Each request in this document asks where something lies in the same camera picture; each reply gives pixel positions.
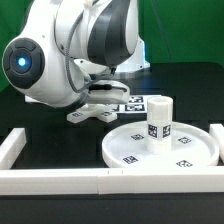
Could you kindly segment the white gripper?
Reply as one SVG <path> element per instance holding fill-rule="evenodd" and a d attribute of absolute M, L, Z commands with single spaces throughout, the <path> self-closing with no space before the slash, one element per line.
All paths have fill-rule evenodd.
<path fill-rule="evenodd" d="M 87 104 L 125 104 L 130 88 L 114 80 L 100 80 L 83 91 L 82 102 Z"/>

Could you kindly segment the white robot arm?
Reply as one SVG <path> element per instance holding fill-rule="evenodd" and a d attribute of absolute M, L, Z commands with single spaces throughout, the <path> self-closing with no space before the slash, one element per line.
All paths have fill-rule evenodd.
<path fill-rule="evenodd" d="M 138 0 L 33 0 L 2 68 L 24 95 L 55 108 L 86 102 L 125 104 L 130 89 L 113 81 L 139 40 Z"/>

